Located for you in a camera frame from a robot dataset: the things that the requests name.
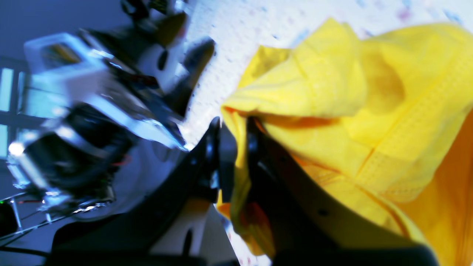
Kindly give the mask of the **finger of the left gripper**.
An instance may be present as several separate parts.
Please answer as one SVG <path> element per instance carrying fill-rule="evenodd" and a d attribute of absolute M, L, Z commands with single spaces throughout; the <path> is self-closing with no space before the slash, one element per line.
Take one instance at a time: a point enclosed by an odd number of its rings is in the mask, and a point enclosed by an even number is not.
<path fill-rule="evenodd" d="M 214 56 L 215 46 L 215 41 L 207 37 L 187 50 L 182 65 L 188 74 L 179 79 L 173 89 L 167 93 L 167 105 L 177 119 L 185 118 L 194 89 L 208 62 Z"/>

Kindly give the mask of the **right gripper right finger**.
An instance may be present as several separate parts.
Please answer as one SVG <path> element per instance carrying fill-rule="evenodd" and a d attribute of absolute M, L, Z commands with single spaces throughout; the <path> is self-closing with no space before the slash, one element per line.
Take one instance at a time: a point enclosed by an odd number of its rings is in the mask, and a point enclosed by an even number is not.
<path fill-rule="evenodd" d="M 269 221 L 274 266 L 437 266 L 432 251 L 375 225 L 314 183 L 255 118 L 247 122 L 248 201 Z"/>

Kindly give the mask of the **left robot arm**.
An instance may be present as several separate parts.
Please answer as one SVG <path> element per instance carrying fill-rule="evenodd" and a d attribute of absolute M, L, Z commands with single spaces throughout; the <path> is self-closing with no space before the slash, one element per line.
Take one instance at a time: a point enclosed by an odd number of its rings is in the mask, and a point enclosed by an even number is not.
<path fill-rule="evenodd" d="M 121 0 L 128 25 L 56 31 L 24 44 L 30 81 L 51 115 L 8 144 L 18 194 L 1 200 L 1 240 L 106 208 L 115 175 L 141 143 L 187 153 L 180 131 L 215 52 L 187 49 L 192 0 Z"/>

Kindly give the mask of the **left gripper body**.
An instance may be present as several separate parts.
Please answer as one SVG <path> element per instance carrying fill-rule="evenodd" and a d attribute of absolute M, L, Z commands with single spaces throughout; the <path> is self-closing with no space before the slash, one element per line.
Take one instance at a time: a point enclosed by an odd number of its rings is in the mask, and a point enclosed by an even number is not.
<path fill-rule="evenodd" d="M 181 115 L 165 101 L 184 58 L 188 14 L 178 0 L 122 0 L 132 23 L 81 28 L 29 40 L 32 73 L 58 91 L 68 108 L 89 105 L 142 139 L 186 149 Z"/>

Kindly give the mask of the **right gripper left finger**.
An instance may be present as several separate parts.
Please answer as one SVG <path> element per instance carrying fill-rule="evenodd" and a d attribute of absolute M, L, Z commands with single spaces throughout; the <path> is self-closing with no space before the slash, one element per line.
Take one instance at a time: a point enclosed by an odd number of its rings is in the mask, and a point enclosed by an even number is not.
<path fill-rule="evenodd" d="M 214 208 L 221 177 L 221 122 L 213 118 L 201 141 L 164 183 L 130 212 L 56 246 L 49 266 L 237 266 Z"/>

